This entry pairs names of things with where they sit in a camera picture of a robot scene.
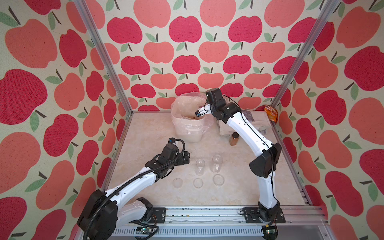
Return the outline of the clear jar lid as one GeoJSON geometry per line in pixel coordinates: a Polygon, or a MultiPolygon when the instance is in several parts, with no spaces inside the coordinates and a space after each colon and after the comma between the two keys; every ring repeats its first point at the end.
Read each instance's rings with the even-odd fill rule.
{"type": "Polygon", "coordinates": [[[176,178],[173,180],[173,187],[175,189],[180,189],[183,186],[183,180],[180,178],[176,178]]]}
{"type": "Polygon", "coordinates": [[[200,178],[196,178],[196,179],[194,179],[194,181],[193,181],[193,185],[194,185],[194,187],[195,187],[196,189],[200,189],[200,188],[203,187],[204,182],[203,182],[202,179],[200,179],[200,178]]]}
{"type": "Polygon", "coordinates": [[[213,177],[213,182],[215,186],[220,187],[225,183],[225,178],[220,174],[216,174],[213,177]]]}

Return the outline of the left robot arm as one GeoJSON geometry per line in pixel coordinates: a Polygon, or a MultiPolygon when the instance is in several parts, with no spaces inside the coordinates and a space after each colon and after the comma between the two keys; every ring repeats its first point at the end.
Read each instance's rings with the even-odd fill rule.
{"type": "Polygon", "coordinates": [[[162,152],[148,161],[136,175],[105,192],[94,191],[78,218],[77,225],[83,231],[84,240],[107,240],[116,228],[135,224],[139,234],[147,240],[159,231],[153,204],[145,198],[129,201],[145,188],[167,177],[176,166],[187,165],[190,153],[181,139],[169,138],[162,152]]]}

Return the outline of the clear tea jar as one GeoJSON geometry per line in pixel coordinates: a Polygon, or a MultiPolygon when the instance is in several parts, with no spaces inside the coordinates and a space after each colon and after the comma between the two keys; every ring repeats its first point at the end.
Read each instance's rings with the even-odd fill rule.
{"type": "Polygon", "coordinates": [[[219,173],[222,165],[223,165],[224,159],[220,154],[215,154],[212,158],[210,170],[213,173],[219,173]]]}
{"type": "Polygon", "coordinates": [[[196,161],[196,169],[195,169],[196,175],[202,176],[205,172],[205,166],[206,166],[205,161],[203,159],[198,159],[196,161]]]}

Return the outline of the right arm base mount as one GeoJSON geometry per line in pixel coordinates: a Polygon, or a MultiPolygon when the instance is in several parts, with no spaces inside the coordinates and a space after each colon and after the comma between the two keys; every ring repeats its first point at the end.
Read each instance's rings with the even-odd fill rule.
{"type": "Polygon", "coordinates": [[[243,216],[247,224],[285,224],[286,219],[280,207],[265,208],[243,208],[239,214],[243,216]]]}

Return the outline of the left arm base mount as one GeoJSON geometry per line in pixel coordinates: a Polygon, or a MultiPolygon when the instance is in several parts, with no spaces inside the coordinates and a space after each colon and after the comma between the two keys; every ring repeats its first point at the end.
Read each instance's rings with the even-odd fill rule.
{"type": "Polygon", "coordinates": [[[166,218],[166,208],[154,207],[146,211],[144,216],[138,221],[144,224],[164,224],[166,218]]]}

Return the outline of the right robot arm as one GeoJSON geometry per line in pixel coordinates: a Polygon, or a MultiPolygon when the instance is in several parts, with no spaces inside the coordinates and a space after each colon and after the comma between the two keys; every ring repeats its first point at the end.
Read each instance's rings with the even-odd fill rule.
{"type": "Polygon", "coordinates": [[[279,215],[280,202],[276,197],[275,171],[282,151],[279,143],[264,137],[246,118],[238,104],[227,103],[220,89],[206,91],[207,106],[199,109],[201,115],[212,114],[218,121],[231,127],[248,144],[256,158],[249,163],[258,177],[259,219],[263,223],[274,222],[279,215]]]}

